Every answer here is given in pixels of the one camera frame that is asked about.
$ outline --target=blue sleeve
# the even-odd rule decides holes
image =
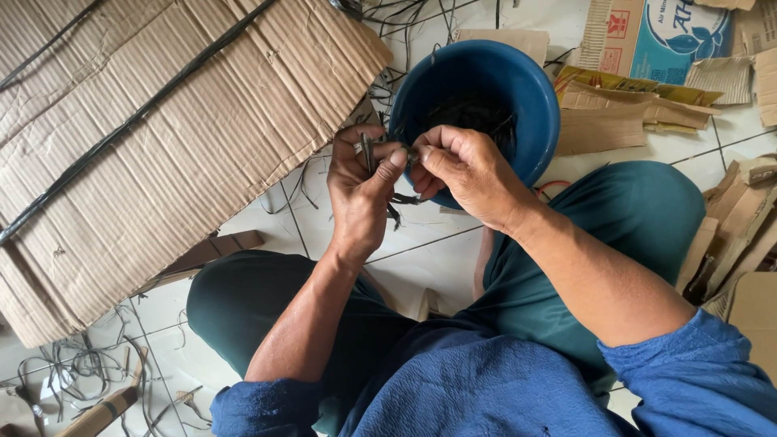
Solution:
[[[599,348],[642,398],[632,416],[646,435],[777,435],[777,390],[747,362],[750,341],[702,309],[671,334]]]
[[[218,392],[211,404],[219,436],[315,436],[321,383],[278,379],[271,383],[236,383]]]

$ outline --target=leg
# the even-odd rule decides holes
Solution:
[[[671,166],[647,161],[602,167],[549,206],[671,284],[705,214],[702,195],[688,178]],[[496,234],[483,287],[486,294],[456,317],[555,349],[580,369],[594,395],[611,388],[615,375],[596,337],[572,316],[537,264],[504,234]]]
[[[254,352],[310,276],[315,261],[300,255],[244,250],[197,274],[186,303],[192,330],[241,376]],[[315,429],[340,432],[373,371],[416,321],[388,309],[363,278],[343,311],[326,366],[321,419]]]

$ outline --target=right hand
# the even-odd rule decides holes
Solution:
[[[419,155],[410,170],[415,192],[430,198],[448,186],[458,204],[491,229],[505,232],[516,215],[541,204],[486,134],[441,125],[418,137],[413,148]]]

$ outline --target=blue logo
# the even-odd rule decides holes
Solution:
[[[647,0],[645,21],[659,44],[693,60],[720,56],[728,9],[696,5],[693,0]]]

